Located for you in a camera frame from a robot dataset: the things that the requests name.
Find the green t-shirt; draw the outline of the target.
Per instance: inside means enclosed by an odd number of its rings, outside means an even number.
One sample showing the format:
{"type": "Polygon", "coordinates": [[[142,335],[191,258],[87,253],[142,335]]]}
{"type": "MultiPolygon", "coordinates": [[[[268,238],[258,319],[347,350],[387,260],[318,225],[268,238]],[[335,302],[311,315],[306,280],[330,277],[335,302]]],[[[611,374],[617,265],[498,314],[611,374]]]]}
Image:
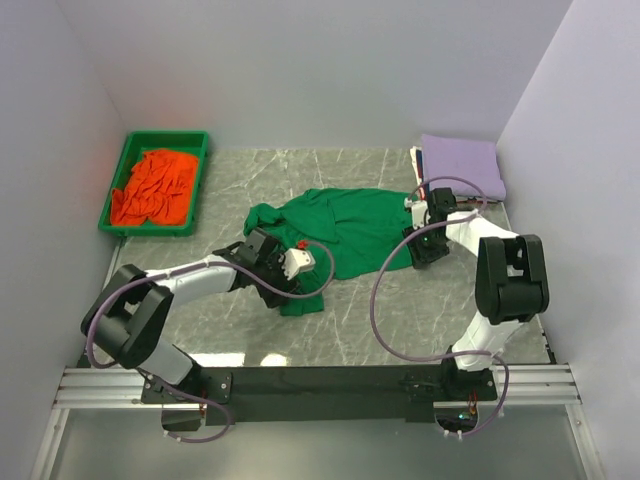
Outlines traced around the green t-shirt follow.
{"type": "Polygon", "coordinates": [[[309,189],[280,207],[251,207],[243,233],[261,228],[286,248],[301,241],[326,246],[335,259],[334,278],[348,280],[380,269],[411,230],[408,195],[378,188],[309,189]]]}

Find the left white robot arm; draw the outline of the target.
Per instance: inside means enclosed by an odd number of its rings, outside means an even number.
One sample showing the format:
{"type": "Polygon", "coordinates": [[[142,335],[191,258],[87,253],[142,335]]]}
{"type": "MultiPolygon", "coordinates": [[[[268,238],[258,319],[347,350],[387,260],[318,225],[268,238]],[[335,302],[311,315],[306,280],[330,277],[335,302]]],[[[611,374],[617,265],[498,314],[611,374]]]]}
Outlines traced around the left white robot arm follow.
{"type": "Polygon", "coordinates": [[[209,394],[202,367],[162,338],[171,311],[210,294],[256,288],[267,308],[283,306],[301,292],[297,277],[315,259],[300,248],[285,248],[262,229],[203,259],[165,270],[133,264],[111,277],[81,323],[81,332],[125,369],[140,369],[164,380],[176,401],[209,394]]]}

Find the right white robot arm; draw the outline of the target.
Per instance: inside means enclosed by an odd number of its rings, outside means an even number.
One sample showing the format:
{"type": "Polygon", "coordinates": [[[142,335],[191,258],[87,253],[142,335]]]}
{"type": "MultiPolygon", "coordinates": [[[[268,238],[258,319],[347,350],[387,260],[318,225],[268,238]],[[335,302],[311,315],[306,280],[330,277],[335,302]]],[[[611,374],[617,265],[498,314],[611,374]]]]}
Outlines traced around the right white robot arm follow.
{"type": "Polygon", "coordinates": [[[460,399],[489,381],[489,369],[507,341],[545,311],[550,295],[544,250],[536,235],[519,235],[490,222],[479,208],[464,210],[449,188],[423,200],[406,199],[411,226],[403,231],[412,265],[421,269],[444,258],[453,243],[476,258],[476,313],[441,361],[439,387],[460,399]]]}

